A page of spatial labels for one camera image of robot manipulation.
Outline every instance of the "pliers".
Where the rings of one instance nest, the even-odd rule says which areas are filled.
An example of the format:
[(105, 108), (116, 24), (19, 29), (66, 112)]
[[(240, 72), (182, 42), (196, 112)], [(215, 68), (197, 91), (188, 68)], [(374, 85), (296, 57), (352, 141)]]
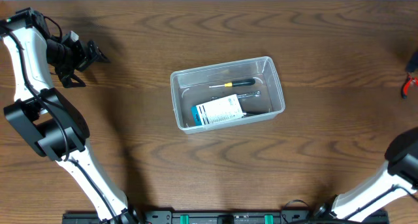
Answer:
[(412, 84), (417, 84), (418, 83), (418, 78), (417, 77), (412, 77), (409, 73), (408, 73), (408, 77), (406, 78), (406, 82), (405, 84), (402, 86), (402, 91), (401, 91), (401, 95), (403, 99), (406, 99), (408, 97), (408, 88), (410, 88), (410, 86)]

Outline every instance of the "clear plastic bin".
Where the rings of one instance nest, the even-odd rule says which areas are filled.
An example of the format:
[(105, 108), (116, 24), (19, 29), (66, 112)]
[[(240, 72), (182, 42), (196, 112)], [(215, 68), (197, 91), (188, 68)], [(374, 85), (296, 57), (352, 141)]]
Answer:
[[(254, 78), (252, 86), (209, 88), (233, 80)], [(212, 97), (226, 97), (260, 91), (259, 97), (240, 99), (241, 109), (257, 112), (237, 120), (208, 125), (195, 125), (191, 107), (211, 101)], [(198, 67), (171, 74), (171, 96), (177, 126), (187, 134), (270, 120), (285, 110), (285, 101), (276, 68), (270, 57), (258, 57), (206, 67)]]

